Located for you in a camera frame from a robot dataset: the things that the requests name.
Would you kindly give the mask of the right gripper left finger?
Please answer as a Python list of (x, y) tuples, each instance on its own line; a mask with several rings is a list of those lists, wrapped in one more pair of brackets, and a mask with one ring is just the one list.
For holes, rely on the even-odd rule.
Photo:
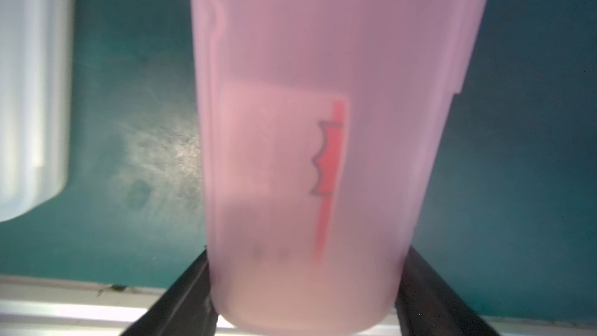
[(214, 336), (219, 314), (211, 297), (208, 255), (203, 251), (123, 336)]

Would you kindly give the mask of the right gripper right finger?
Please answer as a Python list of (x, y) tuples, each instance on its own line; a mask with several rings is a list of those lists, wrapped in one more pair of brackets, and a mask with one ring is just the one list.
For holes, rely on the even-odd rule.
[(395, 302), (402, 335), (498, 336), (411, 247)]

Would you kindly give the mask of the pink pencil case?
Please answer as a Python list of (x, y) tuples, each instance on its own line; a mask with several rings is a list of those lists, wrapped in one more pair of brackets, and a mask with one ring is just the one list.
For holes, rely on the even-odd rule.
[(217, 311), (348, 335), (398, 293), (487, 0), (191, 0)]

